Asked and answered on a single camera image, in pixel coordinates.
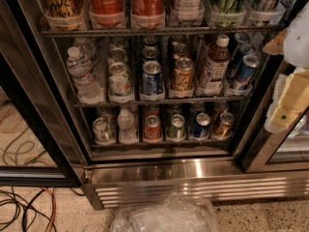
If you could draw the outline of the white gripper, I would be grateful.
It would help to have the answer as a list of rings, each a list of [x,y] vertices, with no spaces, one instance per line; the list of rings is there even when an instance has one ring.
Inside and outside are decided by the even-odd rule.
[[[264,128],[278,133],[286,130],[309,106],[309,2],[287,30],[263,46],[263,52],[284,54],[285,61],[296,67],[289,75],[279,75],[267,111]]]

